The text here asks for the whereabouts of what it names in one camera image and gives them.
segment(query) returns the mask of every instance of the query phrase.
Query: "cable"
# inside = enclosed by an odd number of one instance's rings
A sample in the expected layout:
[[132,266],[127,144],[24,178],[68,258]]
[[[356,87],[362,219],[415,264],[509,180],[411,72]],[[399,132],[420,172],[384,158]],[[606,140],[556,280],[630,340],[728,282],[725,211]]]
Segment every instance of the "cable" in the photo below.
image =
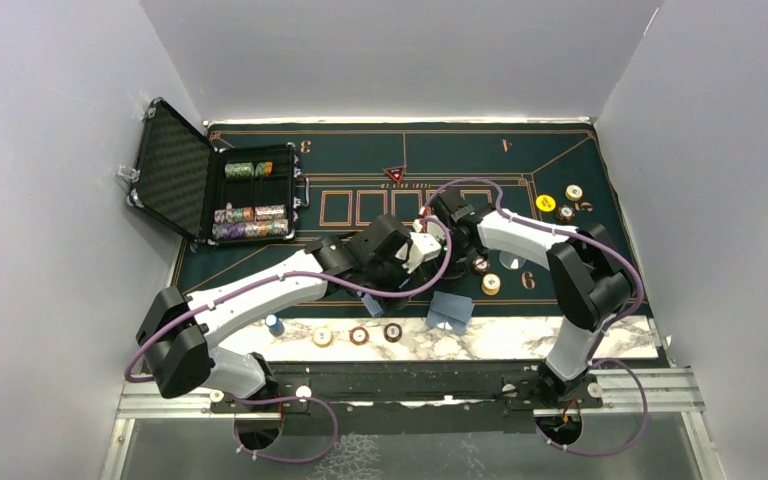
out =
[[640,381],[640,377],[638,377],[628,365],[617,360],[616,358],[605,358],[599,360],[593,364],[593,368],[597,368],[605,363],[613,363],[620,366],[623,370],[628,372],[629,375],[631,375],[632,380],[634,380],[634,383],[637,384],[637,388],[640,390],[640,400],[643,401],[643,423],[640,424],[640,429],[637,430],[637,433],[635,433],[633,437],[631,437],[631,440],[620,447],[617,447],[613,450],[608,450],[607,452],[590,452],[587,450],[570,448],[567,445],[561,445],[560,443],[550,439],[548,436],[546,436],[543,430],[540,430],[540,427],[537,427],[537,433],[539,433],[546,440],[546,444],[551,445],[558,450],[563,450],[566,453],[572,453],[573,455],[580,455],[582,457],[610,457],[611,455],[617,455],[637,445],[637,443],[640,442],[640,439],[643,438],[643,433],[646,432],[646,427],[649,426],[649,401],[646,398],[646,390],[643,388],[643,382]]
[[316,455],[312,455],[310,457],[304,457],[304,458],[287,458],[287,457],[278,457],[275,455],[270,455],[268,453],[257,453],[255,451],[249,450],[243,445],[243,442],[240,440],[240,430],[237,427],[236,423],[234,424],[234,441],[237,442],[237,445],[239,446],[239,451],[246,452],[248,454],[251,454],[253,458],[265,458],[267,460],[274,460],[276,462],[282,462],[282,463],[309,463],[314,462],[316,460],[319,460],[320,458],[324,457],[328,452],[330,452],[335,445],[337,445],[337,440],[340,436],[339,431],[339,424],[337,422],[337,414],[334,413],[334,409],[331,408],[330,405],[328,405],[327,402],[324,400],[321,400],[316,397],[278,397],[278,398],[270,398],[269,400],[246,400],[244,398],[237,397],[235,395],[231,395],[234,397],[234,400],[242,403],[243,405],[271,405],[273,403],[282,403],[282,402],[289,402],[293,400],[309,400],[314,403],[318,403],[319,405],[322,405],[325,407],[325,410],[328,412],[328,415],[331,417],[331,424],[334,426],[334,430],[331,434],[331,440],[328,442],[328,445],[323,448],[319,453]]
[[[287,272],[284,274],[284,278],[288,277],[313,277],[318,278],[320,280],[325,280],[331,283],[336,283],[337,285],[340,285],[342,287],[348,288],[350,291],[360,291],[363,293],[368,293],[370,295],[383,297],[383,298],[405,298],[405,297],[412,297],[414,295],[418,295],[429,288],[431,288],[435,283],[437,283],[438,280],[443,276],[443,274],[446,272],[446,269],[449,267],[449,260],[452,257],[452,249],[449,247],[452,244],[452,236],[449,233],[449,229],[446,228],[445,225],[443,225],[443,222],[436,218],[425,218],[421,220],[423,223],[425,222],[431,222],[433,224],[436,224],[438,227],[440,227],[441,230],[443,230],[443,233],[446,236],[446,245],[447,247],[444,249],[446,251],[445,255],[443,256],[443,263],[440,265],[440,269],[437,271],[437,273],[431,277],[431,280],[425,282],[423,285],[414,288],[413,290],[406,290],[402,292],[385,292],[383,290],[375,290],[373,288],[367,288],[361,285],[354,284],[352,282],[348,282],[346,280],[343,280],[341,278],[334,277],[332,275],[328,275],[325,273],[319,273],[319,272]],[[216,298],[213,302],[215,305],[220,305],[222,303],[227,302],[228,300],[231,300],[232,298],[241,295],[243,293],[246,293],[250,290],[253,290],[257,287],[262,287],[263,285],[272,283],[276,280],[280,280],[278,275],[273,275],[271,277],[262,278],[260,280],[257,280],[255,282],[252,282],[248,285],[245,285],[243,287],[238,288],[237,290],[234,290],[231,293],[225,294],[219,298]],[[152,347],[155,343],[157,343],[158,340],[163,338],[164,335],[169,333],[172,329],[177,327],[178,325],[186,322],[187,320],[195,317],[196,315],[203,313],[207,311],[208,307],[207,305],[202,305],[200,307],[197,307],[193,310],[190,310],[189,312],[183,313],[177,317],[175,317],[173,320],[171,320],[169,323],[164,325],[160,330],[154,333],[151,337],[148,338],[148,340],[145,341],[134,353],[134,356],[131,357],[131,360],[128,362],[128,366],[125,367],[125,380],[132,382],[132,383],[143,383],[143,382],[150,382],[154,380],[154,377],[151,375],[143,375],[143,376],[134,376],[132,373],[134,370],[134,367],[137,365],[137,363],[140,361],[140,358],[142,358],[143,355],[149,350],[149,348]]]
[[596,341],[593,343],[593,348],[590,350],[590,352],[587,354],[587,359],[591,360],[593,358],[593,355],[596,354],[596,349],[599,347],[599,344],[602,343],[602,337],[604,337],[605,332],[608,330],[608,328],[611,327],[611,325],[617,323],[619,320],[622,320],[623,318],[631,315],[635,311],[637,311],[638,308],[640,308],[640,305],[643,304],[643,279],[640,277],[640,274],[637,272],[637,269],[634,268],[634,265],[631,264],[628,260],[625,259],[622,255],[620,255],[616,250],[612,249],[611,247],[598,242],[596,240],[593,240],[592,238],[586,237],[578,232],[570,232],[566,230],[555,230],[554,228],[547,227],[546,225],[543,225],[541,223],[537,223],[534,220],[520,217],[519,215],[508,213],[502,208],[502,196],[504,196],[504,192],[502,192],[502,187],[499,186],[499,184],[488,180],[486,178],[459,178],[456,180],[452,180],[451,182],[447,182],[443,184],[443,186],[437,188],[437,190],[434,191],[434,193],[428,197],[428,200],[425,202],[425,205],[423,205],[423,209],[427,208],[429,205],[431,205],[431,201],[434,200],[437,195],[440,194],[443,190],[445,190],[448,187],[451,187],[452,185],[457,185],[459,183],[467,183],[467,182],[478,182],[483,183],[485,185],[490,185],[496,189],[496,192],[499,194],[496,197],[496,211],[499,212],[499,215],[501,215],[504,218],[507,218],[508,220],[511,220],[515,223],[518,223],[520,225],[524,225],[526,227],[534,228],[535,230],[539,230],[541,232],[551,233],[553,235],[562,235],[565,237],[573,238],[575,240],[578,240],[582,243],[585,243],[587,245],[590,245],[591,247],[598,248],[599,250],[602,250],[606,254],[610,255],[611,257],[614,257],[614,259],[620,263],[620,265],[625,268],[629,274],[632,277],[632,281],[634,282],[634,288],[637,293],[634,299],[634,303],[628,307],[627,309],[623,310],[619,314],[617,314],[616,317],[607,320],[604,325],[602,325],[602,328],[599,329],[599,335]]

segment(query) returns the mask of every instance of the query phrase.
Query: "gray panel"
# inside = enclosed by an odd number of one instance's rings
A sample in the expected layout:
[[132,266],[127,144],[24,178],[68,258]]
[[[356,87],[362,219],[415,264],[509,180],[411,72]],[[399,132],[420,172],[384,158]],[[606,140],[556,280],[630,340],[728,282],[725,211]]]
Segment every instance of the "gray panel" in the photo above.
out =
[[0,479],[97,479],[179,240],[125,205],[157,95],[200,119],[136,0],[0,2]]
[[[640,415],[585,418],[577,447],[606,449],[631,437]],[[279,438],[287,456],[316,452],[325,438]],[[627,453],[582,458],[546,446],[537,435],[344,436],[321,461],[285,465],[236,454],[228,420],[138,420],[123,479],[617,479],[700,478],[681,414],[653,415],[642,442]]]
[[768,2],[666,2],[596,127],[726,474],[768,478]]
[[596,116],[661,0],[142,0],[205,118]]

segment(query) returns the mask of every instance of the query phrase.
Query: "white marble strip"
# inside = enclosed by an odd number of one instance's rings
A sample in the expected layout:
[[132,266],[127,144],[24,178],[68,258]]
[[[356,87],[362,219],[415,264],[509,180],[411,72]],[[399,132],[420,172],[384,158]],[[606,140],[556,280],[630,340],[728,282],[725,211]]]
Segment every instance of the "white marble strip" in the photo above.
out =
[[[415,318],[294,318],[282,319],[285,332],[275,338],[259,321],[232,335],[222,346],[239,353],[258,352],[267,361],[380,361],[380,360],[533,360],[549,353],[561,317],[475,317],[463,336],[425,325]],[[397,323],[402,338],[384,339],[384,325]],[[349,331],[363,326],[369,341],[355,345]],[[313,343],[313,331],[328,328],[334,341],[328,347]],[[654,358],[655,336],[645,316],[632,316],[611,327],[596,353],[599,358]]]

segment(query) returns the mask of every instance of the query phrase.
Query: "poker table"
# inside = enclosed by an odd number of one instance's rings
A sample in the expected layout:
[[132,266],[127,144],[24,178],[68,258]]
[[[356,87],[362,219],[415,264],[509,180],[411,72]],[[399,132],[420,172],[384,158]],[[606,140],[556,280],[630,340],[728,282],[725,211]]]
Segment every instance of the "poker table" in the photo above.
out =
[[[435,189],[462,177],[490,179],[502,186],[506,208],[556,223],[557,209],[546,213],[535,205],[539,195],[549,195],[558,208],[573,208],[573,225],[604,225],[617,250],[635,262],[596,132],[586,123],[213,124],[208,138],[214,146],[226,148],[294,143],[310,179],[310,202],[299,210],[291,241],[224,248],[191,248],[185,241],[172,281],[185,294],[249,276],[286,259],[317,236],[358,231],[382,213],[409,225]],[[393,167],[403,169],[399,183],[384,173]],[[582,188],[580,201],[565,197],[570,184]],[[304,184],[298,187],[297,197],[303,197]],[[454,188],[476,206],[496,200],[496,191],[488,185]],[[483,293],[481,277],[475,274],[436,288],[471,297],[474,316],[560,315],[548,271],[529,263],[520,270],[505,269],[498,252],[489,260],[490,271],[502,281],[497,295]],[[425,316],[430,298],[430,292],[416,296],[388,315]],[[279,314],[335,319],[369,315],[360,300],[345,292]],[[651,316],[648,302],[638,314]]]

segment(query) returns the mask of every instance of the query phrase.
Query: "yellow poker chip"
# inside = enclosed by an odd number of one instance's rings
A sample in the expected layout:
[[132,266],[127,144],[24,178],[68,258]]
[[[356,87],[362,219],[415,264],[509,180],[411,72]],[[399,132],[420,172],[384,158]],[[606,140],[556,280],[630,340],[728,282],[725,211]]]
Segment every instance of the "yellow poker chip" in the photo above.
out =
[[555,199],[549,195],[540,195],[534,204],[541,212],[549,213],[555,209]]

